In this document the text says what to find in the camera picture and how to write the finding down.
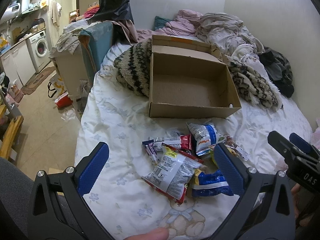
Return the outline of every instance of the floor mat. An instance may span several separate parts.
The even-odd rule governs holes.
[[[21,91],[25,95],[31,95],[38,86],[53,72],[55,71],[55,67],[48,67],[42,70],[38,75],[35,77],[31,78],[27,84],[25,84]]]

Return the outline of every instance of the open cardboard box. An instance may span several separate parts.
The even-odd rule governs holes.
[[[149,116],[226,118],[239,110],[228,67],[213,55],[210,44],[153,35]]]

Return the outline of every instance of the human thumb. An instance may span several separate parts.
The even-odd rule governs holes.
[[[125,240],[167,240],[169,237],[169,230],[166,228],[156,228],[149,233],[129,236]]]

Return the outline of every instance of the white bedsheet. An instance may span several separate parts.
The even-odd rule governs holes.
[[[226,218],[238,196],[187,198],[180,207],[156,192],[140,178],[152,170],[141,142],[163,136],[168,128],[186,129],[186,120],[148,117],[148,98],[134,95],[115,78],[112,65],[129,45],[114,45],[95,75],[94,86],[81,120],[75,164],[98,142],[109,145],[110,157],[91,192],[84,199],[102,225],[115,237],[169,228],[173,239],[202,239],[210,236]],[[282,97],[283,109],[274,112],[253,107],[241,100],[242,109],[227,119],[212,118],[220,133],[230,134],[250,154],[247,166],[275,173],[282,158],[268,143],[276,130],[286,138],[292,132],[309,141],[311,127],[293,100]],[[192,120],[203,123],[206,120]]]

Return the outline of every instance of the floor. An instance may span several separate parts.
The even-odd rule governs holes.
[[[58,110],[54,99],[48,97],[47,85],[54,74],[55,71],[31,95],[25,95],[19,105],[24,121],[19,143],[13,149],[18,153],[17,167],[31,179],[39,170],[64,170],[74,165],[80,121],[77,117],[63,120],[63,113],[72,106]]]

